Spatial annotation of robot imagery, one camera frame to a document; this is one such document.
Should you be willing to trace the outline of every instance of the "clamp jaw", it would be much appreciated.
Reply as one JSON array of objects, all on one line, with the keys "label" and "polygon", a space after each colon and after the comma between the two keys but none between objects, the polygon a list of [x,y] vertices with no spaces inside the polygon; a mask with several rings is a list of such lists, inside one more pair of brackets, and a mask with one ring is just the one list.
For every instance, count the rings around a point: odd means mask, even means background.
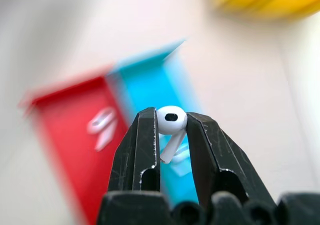
[{"label": "clamp jaw", "polygon": [[187,112],[186,133],[199,204],[169,209],[160,192],[157,114],[147,108],[115,153],[98,225],[320,224],[320,194],[286,194],[276,205],[247,155],[211,117]]}]

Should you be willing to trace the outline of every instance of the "earbud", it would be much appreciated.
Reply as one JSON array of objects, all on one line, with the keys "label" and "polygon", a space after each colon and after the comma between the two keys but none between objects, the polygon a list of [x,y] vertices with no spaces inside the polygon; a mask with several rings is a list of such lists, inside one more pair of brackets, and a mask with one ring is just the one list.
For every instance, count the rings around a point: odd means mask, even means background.
[{"label": "earbud", "polygon": [[186,136],[188,117],[185,111],[178,106],[164,106],[156,111],[156,116],[159,133],[172,135],[160,154],[161,161],[168,164]]}]

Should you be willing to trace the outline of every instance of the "white surface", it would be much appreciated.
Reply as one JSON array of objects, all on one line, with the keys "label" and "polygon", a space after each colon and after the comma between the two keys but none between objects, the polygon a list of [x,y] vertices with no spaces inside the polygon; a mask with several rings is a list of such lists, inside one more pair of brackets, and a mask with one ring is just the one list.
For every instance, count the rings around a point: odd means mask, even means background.
[{"label": "white surface", "polygon": [[[319,123],[307,128],[308,119],[319,116],[313,89],[319,81],[303,88],[299,83],[315,81],[319,71],[313,50],[319,39],[313,34],[307,36],[314,40],[305,41],[310,46],[295,46],[304,33],[289,34],[295,42],[288,50],[300,52],[296,62],[296,54],[284,52],[286,27],[213,15],[206,0],[7,2],[0,18],[0,224],[80,224],[28,120],[18,112],[25,92],[181,38],[187,42],[179,54],[203,110],[243,148],[271,195],[319,187],[309,158],[310,143],[319,145]],[[313,29],[319,37],[318,24]],[[304,61],[313,66],[300,76]],[[308,108],[308,99],[313,102],[307,119],[298,107]]]}]

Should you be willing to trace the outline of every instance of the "earbud stem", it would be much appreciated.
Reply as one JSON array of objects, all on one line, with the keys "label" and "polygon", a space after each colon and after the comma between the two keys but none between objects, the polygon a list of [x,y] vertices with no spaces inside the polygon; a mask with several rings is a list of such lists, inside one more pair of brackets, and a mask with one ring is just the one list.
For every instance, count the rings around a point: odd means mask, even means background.
[{"label": "earbud stem", "polygon": [[186,130],[178,131],[173,134],[165,146],[163,152],[160,154],[160,159],[163,163],[168,164],[176,154],[180,144],[186,136]]}]

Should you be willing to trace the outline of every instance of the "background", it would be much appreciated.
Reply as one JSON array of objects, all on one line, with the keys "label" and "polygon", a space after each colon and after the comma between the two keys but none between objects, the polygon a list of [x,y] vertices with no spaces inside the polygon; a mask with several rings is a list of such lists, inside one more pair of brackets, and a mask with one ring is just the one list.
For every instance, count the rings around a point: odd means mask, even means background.
[{"label": "background", "polygon": [[272,197],[320,190],[319,14],[262,24],[208,0],[0,0],[0,224],[82,222],[18,108],[26,92],[181,39],[201,108]]}]

